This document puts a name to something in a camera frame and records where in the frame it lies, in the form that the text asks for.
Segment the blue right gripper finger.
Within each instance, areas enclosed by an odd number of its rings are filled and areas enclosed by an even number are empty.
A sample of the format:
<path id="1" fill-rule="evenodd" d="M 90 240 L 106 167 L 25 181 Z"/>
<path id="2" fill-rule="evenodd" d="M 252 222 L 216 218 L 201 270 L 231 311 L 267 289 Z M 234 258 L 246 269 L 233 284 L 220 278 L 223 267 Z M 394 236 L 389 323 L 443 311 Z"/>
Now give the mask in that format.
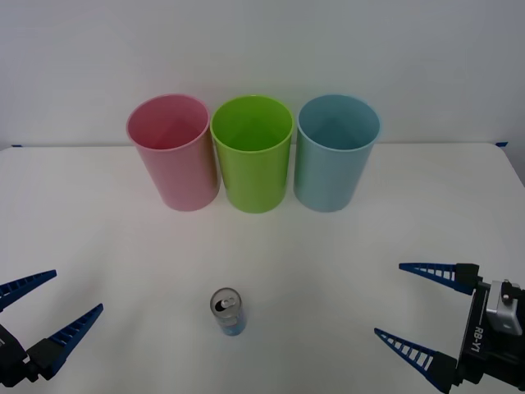
<path id="1" fill-rule="evenodd" d="M 472 263 L 400 263 L 399 269 L 469 296 L 481 281 L 479 266 Z"/>
<path id="2" fill-rule="evenodd" d="M 401 359 L 416 369 L 435 389 L 449 393 L 455 379 L 457 360 L 379 328 L 374 333 Z"/>

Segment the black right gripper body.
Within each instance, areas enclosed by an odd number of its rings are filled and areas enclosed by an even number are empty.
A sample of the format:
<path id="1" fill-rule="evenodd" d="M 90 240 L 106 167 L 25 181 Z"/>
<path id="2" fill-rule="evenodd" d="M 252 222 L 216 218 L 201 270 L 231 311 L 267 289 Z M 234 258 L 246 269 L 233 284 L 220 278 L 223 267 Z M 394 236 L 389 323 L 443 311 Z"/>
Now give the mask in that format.
<path id="1" fill-rule="evenodd" d="M 454 385 L 478 384 L 484 375 L 524 389 L 524 289 L 508 280 L 478 284 Z"/>

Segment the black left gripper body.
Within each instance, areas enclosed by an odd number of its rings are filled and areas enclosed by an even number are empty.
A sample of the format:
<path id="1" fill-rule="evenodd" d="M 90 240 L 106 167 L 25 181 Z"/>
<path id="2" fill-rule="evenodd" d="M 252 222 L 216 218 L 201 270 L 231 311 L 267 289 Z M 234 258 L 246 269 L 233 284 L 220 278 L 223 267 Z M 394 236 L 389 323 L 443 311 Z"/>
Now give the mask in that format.
<path id="1" fill-rule="evenodd" d="M 27 352 L 18 340 L 1 326 L 1 384 L 14 387 L 24 379 L 34 383 L 39 379 L 35 362 L 25 362 Z"/>

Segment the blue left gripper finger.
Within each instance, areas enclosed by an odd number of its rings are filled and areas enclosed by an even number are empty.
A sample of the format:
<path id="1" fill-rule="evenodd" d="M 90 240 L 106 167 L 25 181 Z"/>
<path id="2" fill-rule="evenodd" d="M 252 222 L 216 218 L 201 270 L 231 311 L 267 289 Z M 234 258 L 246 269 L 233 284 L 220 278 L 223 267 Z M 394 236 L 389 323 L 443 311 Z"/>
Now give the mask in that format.
<path id="1" fill-rule="evenodd" d="M 30 358 L 25 365 L 28 368 L 27 378 L 30 381 L 36 381 L 39 376 L 46 380 L 53 378 L 102 312 L 103 304 L 99 304 L 50 337 L 31 346 L 26 351 Z"/>
<path id="2" fill-rule="evenodd" d="M 16 279 L 11 282 L 3 283 L 0 286 L 0 311 L 2 312 L 5 308 L 9 307 L 21 297 L 27 295 L 39 286 L 42 286 L 45 282 L 57 276 L 56 270 L 50 270 L 28 277 Z"/>

